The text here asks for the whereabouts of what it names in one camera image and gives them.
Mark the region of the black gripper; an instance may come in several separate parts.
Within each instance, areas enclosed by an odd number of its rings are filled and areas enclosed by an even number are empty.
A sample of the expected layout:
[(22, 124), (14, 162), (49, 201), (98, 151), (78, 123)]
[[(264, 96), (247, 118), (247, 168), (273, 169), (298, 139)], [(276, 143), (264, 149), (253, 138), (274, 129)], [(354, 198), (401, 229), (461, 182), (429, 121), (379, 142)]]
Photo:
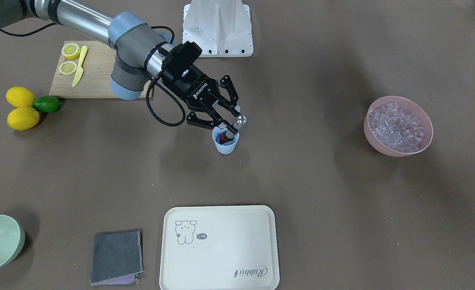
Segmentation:
[[(161, 79), (164, 86), (184, 101), (191, 110), (186, 116), (189, 125), (207, 130), (215, 127), (231, 127), (231, 123), (214, 108), (219, 100), (217, 95), (222, 97), (220, 106), (234, 117), (241, 115), (238, 110), (239, 95), (230, 75), (223, 76), (217, 83), (194, 65), (177, 68), (163, 64)], [(219, 89), (225, 90), (228, 98), (220, 94)]]

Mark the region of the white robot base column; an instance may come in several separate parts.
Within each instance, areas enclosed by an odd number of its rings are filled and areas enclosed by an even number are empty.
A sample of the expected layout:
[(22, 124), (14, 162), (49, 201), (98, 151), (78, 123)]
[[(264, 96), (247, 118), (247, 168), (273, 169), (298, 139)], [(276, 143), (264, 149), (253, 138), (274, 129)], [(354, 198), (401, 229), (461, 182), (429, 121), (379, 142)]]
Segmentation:
[(241, 0), (192, 0), (183, 8), (182, 42), (201, 48), (203, 58), (251, 57), (250, 7)]

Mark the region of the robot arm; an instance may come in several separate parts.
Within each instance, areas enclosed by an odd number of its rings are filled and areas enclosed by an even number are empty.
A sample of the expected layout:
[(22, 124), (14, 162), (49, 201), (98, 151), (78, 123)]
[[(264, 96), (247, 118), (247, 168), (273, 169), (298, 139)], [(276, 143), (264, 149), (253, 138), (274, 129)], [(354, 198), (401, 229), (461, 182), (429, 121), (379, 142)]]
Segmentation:
[(229, 76), (217, 81), (194, 65), (202, 49), (186, 41), (173, 46), (134, 13), (110, 16), (77, 0), (0, 0), (0, 29), (26, 18), (39, 18), (72, 28), (116, 51), (111, 91), (135, 100), (158, 86), (190, 113), (182, 121), (236, 135), (247, 124), (239, 112), (238, 95)]

